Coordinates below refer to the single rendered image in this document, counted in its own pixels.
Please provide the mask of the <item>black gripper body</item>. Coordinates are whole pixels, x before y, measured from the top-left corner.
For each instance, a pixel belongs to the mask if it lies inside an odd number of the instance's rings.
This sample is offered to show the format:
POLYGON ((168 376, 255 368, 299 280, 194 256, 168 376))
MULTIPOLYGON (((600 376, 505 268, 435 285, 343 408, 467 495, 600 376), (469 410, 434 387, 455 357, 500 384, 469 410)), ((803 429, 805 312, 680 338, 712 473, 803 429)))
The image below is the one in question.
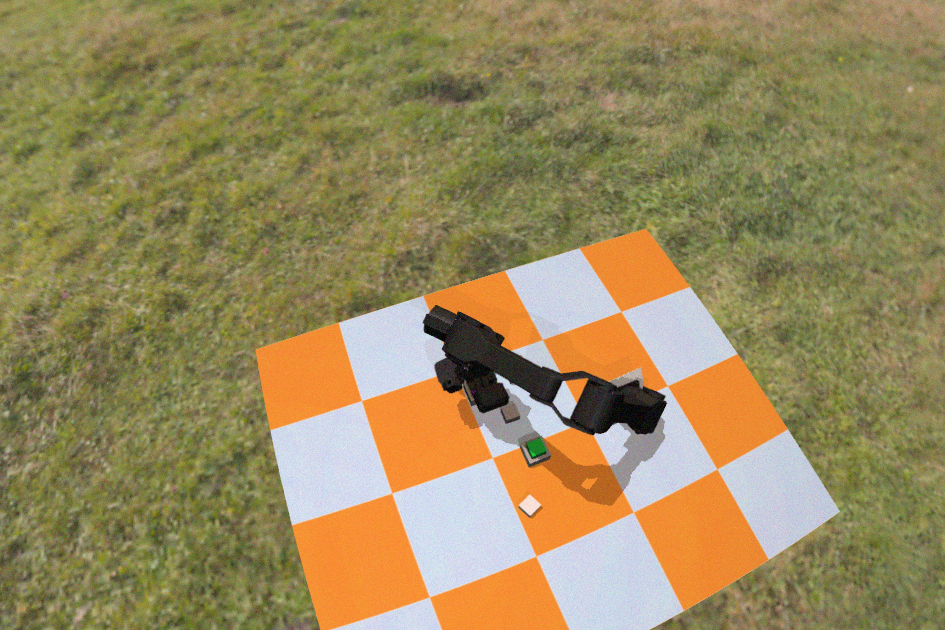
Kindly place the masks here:
POLYGON ((493 371, 482 366, 468 364, 474 383, 478 390, 473 393, 475 403, 481 413, 487 413, 508 405, 510 396, 502 383, 494 383, 496 379, 493 371))

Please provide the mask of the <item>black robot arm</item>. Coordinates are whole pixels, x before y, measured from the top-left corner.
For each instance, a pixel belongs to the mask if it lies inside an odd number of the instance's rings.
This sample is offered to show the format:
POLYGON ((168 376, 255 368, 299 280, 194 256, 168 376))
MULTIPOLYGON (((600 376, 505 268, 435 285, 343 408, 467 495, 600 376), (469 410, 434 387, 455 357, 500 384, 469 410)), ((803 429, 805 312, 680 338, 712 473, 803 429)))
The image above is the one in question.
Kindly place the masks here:
POLYGON ((565 426, 594 435, 609 430, 613 423, 627 423, 636 434, 653 434, 667 404, 664 394, 643 386, 639 380, 619 387, 585 371, 560 373, 501 346, 504 337, 489 326, 435 305, 423 320, 424 333, 444 342, 447 358, 434 365, 443 391, 462 389, 465 380, 474 382, 466 365, 484 366, 527 391, 529 397, 548 405, 565 426), (588 379, 589 378, 589 379, 588 379), (552 403, 562 381, 587 379, 570 419, 552 403), (637 383, 636 383, 637 382, 637 383))

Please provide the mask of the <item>green button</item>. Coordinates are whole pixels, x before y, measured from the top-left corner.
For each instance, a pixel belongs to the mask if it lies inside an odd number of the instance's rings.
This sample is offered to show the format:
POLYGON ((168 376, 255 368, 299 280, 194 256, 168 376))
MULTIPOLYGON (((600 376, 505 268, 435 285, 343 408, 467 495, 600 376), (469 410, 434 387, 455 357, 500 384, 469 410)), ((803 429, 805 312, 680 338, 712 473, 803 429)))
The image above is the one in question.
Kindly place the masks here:
POLYGON ((522 443, 520 449, 529 468, 550 460, 551 457, 542 435, 522 443))

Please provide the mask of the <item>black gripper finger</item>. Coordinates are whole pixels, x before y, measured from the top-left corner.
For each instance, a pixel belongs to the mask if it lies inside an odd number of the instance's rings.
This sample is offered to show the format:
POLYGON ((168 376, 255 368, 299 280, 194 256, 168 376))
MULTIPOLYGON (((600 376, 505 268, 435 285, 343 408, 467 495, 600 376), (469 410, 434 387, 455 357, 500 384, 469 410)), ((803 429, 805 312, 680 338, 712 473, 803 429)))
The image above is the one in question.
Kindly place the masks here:
MULTIPOLYGON (((466 383, 467 383, 467 380, 465 380, 465 381, 466 381, 466 383)), ((494 380, 494 383, 493 383, 493 384, 490 384, 490 385, 496 384, 497 381, 498 381, 498 380, 497 380, 497 378, 496 378, 496 379, 494 380)), ((476 385, 475 385, 474 382, 467 383, 467 385, 468 385, 469 389, 472 390, 472 391, 478 390, 478 388, 476 387, 476 385)))

